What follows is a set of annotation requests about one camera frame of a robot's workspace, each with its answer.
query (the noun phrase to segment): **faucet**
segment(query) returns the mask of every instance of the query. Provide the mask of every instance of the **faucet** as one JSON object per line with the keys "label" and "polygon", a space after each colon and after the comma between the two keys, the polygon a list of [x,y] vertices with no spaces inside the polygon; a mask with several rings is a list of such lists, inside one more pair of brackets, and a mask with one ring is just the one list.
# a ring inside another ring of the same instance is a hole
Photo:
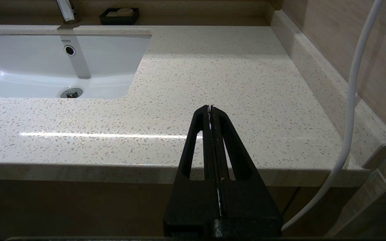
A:
{"label": "faucet", "polygon": [[72,4],[72,0],[56,0],[58,3],[60,12],[63,16],[63,22],[67,24],[78,23],[80,21],[80,17],[75,13],[74,5]]}

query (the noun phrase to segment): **white cable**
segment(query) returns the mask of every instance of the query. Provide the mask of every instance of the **white cable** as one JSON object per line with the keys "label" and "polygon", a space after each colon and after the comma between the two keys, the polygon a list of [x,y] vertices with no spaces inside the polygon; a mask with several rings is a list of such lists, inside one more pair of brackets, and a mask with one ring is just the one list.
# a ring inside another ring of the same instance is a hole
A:
{"label": "white cable", "polygon": [[354,110],[355,110],[355,94],[357,90],[357,76],[360,69],[360,63],[363,56],[364,49],[366,47],[367,39],[369,38],[370,31],[379,13],[379,9],[382,6],[383,0],[375,0],[372,8],[370,9],[369,15],[367,16],[366,23],[364,23],[363,30],[361,31],[360,38],[355,49],[354,58],[351,64],[351,70],[349,71],[348,79],[348,95],[346,100],[346,119],[345,119],[345,133],[343,135],[342,149],[337,159],[336,164],[328,175],[326,181],[315,196],[309,201],[309,203],[303,207],[293,218],[286,222],[281,230],[285,230],[296,222],[301,216],[308,212],[318,201],[326,194],[334,178],[342,169],[346,162],[351,148],[352,141],[352,130],[354,129]]}

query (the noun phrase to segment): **white sink basin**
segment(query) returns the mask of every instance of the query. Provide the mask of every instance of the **white sink basin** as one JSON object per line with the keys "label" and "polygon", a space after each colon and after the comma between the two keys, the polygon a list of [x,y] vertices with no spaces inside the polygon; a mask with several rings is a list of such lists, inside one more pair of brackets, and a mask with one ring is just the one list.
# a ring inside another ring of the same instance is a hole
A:
{"label": "white sink basin", "polygon": [[0,35],[0,97],[127,94],[151,35]]}

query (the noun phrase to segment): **speckled quartz countertop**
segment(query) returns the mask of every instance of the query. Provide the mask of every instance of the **speckled quartz countertop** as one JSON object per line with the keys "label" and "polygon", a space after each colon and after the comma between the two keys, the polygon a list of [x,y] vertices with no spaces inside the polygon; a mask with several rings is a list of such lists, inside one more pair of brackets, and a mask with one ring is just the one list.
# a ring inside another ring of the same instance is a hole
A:
{"label": "speckled quartz countertop", "polygon": [[[171,183],[205,104],[228,114],[267,185],[319,186],[339,154],[340,136],[268,26],[0,25],[0,34],[152,35],[124,98],[0,98],[0,179]],[[366,175],[351,157],[335,185]]]}

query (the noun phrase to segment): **soap dish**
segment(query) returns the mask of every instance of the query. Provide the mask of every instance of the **soap dish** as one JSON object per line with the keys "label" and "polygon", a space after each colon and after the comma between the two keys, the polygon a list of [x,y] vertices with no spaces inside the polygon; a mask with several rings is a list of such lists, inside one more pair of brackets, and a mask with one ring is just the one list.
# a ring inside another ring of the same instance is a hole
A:
{"label": "soap dish", "polygon": [[115,24],[115,25],[128,25],[128,24],[134,24],[136,20],[139,17],[139,9],[132,9],[133,15],[129,17],[107,17],[107,14],[109,12],[117,12],[118,9],[107,9],[101,16],[99,16],[99,20],[101,20],[101,24],[103,25],[109,25],[109,24]]}

